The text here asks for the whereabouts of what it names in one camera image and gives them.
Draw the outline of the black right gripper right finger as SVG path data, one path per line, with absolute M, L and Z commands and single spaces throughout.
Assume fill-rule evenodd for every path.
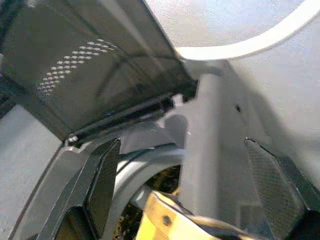
M 320 238 L 320 191 L 282 152 L 245 138 L 255 191 L 277 240 Z

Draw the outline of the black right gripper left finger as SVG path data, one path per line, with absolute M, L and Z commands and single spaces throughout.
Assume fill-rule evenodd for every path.
M 100 240 L 114 194 L 121 141 L 113 138 L 88 155 L 65 185 L 35 240 Z

